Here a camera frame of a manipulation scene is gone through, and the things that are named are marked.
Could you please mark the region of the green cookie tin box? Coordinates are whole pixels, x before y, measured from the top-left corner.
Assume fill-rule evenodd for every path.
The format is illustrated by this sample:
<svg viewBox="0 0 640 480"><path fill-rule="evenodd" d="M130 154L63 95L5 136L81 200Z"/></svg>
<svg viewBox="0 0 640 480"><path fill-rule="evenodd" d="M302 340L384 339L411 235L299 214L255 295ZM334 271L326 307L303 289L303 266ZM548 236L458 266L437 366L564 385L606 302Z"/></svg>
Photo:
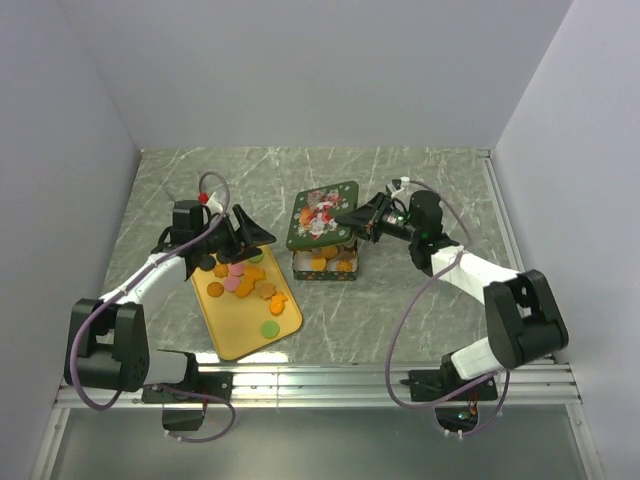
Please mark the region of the green cookie tin box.
<svg viewBox="0 0 640 480"><path fill-rule="evenodd" d="M296 280L354 281L359 273L358 243L295 251L292 270Z"/></svg>

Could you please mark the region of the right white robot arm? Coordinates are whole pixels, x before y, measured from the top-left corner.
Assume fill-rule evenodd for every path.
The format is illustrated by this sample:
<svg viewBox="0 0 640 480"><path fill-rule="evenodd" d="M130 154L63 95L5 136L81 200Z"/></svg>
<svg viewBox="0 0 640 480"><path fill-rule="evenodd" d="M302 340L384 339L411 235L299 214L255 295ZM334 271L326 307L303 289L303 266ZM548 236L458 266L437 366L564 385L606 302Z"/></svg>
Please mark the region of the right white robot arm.
<svg viewBox="0 0 640 480"><path fill-rule="evenodd" d="M415 191L407 209L397 205L397 192L389 187L336 221L361 240L376 243L389 235L406 241L417 270L477 300L486 320L485 337L443 357L427 388L431 403L462 399L499 372L567 347L569 332L542 272L501 267L451 239L442 225L450 204L433 190Z"/></svg>

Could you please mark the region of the swirl butter cookie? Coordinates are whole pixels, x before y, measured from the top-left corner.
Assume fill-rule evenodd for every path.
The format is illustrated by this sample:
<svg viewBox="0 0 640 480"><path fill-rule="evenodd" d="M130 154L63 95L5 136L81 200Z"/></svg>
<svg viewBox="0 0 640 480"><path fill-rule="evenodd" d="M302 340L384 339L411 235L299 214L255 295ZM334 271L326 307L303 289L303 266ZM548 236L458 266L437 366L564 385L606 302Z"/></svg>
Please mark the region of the swirl butter cookie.
<svg viewBox="0 0 640 480"><path fill-rule="evenodd" d="M216 278L224 279L229 276L229 268L226 264L217 264L213 269Z"/></svg>

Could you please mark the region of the gold tin lid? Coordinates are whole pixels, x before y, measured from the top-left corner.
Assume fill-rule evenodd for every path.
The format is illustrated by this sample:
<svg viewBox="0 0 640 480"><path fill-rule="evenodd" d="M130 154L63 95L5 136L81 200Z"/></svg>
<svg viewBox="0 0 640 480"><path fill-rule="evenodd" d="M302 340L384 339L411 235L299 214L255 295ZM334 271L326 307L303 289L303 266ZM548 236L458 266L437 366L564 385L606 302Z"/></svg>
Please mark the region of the gold tin lid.
<svg viewBox="0 0 640 480"><path fill-rule="evenodd" d="M290 251L342 245L353 238L350 227L337 218L357 207L359 185L351 180L298 192L287 230Z"/></svg>

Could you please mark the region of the round dotted biscuit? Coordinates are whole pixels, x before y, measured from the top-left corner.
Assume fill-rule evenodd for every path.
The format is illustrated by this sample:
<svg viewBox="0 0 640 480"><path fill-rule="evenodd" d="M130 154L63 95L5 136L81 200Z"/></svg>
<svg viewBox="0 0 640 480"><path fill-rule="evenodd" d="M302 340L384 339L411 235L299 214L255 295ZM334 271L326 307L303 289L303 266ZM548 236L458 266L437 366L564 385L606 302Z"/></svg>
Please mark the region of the round dotted biscuit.
<svg viewBox="0 0 640 480"><path fill-rule="evenodd" d="M313 271L321 272L327 268L328 261L322 256L314 256L311 258L310 266Z"/></svg>
<svg viewBox="0 0 640 480"><path fill-rule="evenodd" d="M323 258L329 260L339 253L339 249L336 246L326 246L321 248L320 253Z"/></svg>

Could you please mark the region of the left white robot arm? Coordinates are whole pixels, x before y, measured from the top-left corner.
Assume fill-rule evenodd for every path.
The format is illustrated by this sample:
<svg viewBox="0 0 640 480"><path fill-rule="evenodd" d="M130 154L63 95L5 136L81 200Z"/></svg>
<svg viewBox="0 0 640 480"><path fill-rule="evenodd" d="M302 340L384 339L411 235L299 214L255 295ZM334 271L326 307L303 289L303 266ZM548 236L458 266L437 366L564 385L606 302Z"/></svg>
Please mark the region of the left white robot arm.
<svg viewBox="0 0 640 480"><path fill-rule="evenodd" d="M122 393L144 385L150 367L145 316L197 268L236 264L276 242L240 205L232 213L235 221L197 200L176 202L171 224L142 267L103 297L74 304L64 379L82 398L88 388Z"/></svg>

